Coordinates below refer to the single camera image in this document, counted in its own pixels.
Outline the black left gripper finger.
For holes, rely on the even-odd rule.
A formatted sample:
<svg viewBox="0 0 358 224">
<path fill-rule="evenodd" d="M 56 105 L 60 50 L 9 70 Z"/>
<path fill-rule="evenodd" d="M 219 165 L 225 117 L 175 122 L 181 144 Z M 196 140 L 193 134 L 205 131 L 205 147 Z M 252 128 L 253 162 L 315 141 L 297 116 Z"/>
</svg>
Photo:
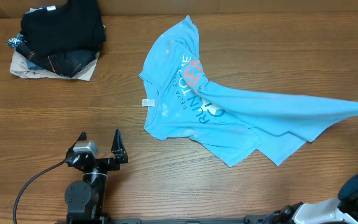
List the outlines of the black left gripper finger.
<svg viewBox="0 0 358 224">
<path fill-rule="evenodd" d="M 111 152 L 115 156 L 123 156 L 126 153 L 124 143 L 122 141 L 121 131 L 119 129 L 116 129 L 116 132 L 114 134 L 114 139 L 111 146 Z"/>
<path fill-rule="evenodd" d="M 82 131 L 81 134 L 79 135 L 78 139 L 74 142 L 74 144 L 72 145 L 72 149 L 74 148 L 75 144 L 78 142 L 78 141 L 85 141 L 87 140 L 87 133 L 85 131 Z"/>
</svg>

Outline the light blue printed t-shirt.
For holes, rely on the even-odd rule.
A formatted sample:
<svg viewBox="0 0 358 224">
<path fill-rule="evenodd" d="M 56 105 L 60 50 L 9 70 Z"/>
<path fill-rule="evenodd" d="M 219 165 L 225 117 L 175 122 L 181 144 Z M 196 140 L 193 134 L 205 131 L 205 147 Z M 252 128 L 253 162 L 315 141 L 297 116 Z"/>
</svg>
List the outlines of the light blue printed t-shirt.
<svg viewBox="0 0 358 224">
<path fill-rule="evenodd" d="M 358 116 L 358 102 L 228 88 L 208 80 L 190 17 L 153 44 L 140 78 L 145 130 L 154 138 L 189 138 L 232 167 L 254 151 L 280 165 L 330 126 Z"/>
</svg>

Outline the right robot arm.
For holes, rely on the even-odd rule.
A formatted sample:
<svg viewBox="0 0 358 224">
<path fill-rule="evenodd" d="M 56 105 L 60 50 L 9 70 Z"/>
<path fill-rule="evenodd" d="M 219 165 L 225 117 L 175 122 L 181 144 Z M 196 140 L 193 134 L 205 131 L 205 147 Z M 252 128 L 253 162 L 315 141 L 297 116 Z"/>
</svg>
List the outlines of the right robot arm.
<svg viewBox="0 0 358 224">
<path fill-rule="evenodd" d="M 264 223 L 358 223 L 358 174 L 350 178 L 336 198 L 320 203 L 286 205 L 267 215 Z"/>
</svg>

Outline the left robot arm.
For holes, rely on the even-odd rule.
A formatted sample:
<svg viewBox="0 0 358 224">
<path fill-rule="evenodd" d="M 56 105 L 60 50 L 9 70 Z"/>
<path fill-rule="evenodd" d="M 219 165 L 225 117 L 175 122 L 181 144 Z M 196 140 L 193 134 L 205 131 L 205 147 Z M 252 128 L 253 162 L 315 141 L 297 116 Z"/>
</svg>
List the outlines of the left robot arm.
<svg viewBox="0 0 358 224">
<path fill-rule="evenodd" d="M 116 130 L 109 158 L 97 158 L 98 149 L 82 132 L 67 150 L 65 163 L 82 171 L 79 181 L 72 182 L 65 191 L 68 206 L 67 223 L 111 223 L 111 217 L 103 212 L 108 172 L 120 169 L 128 162 L 121 132 Z"/>
</svg>

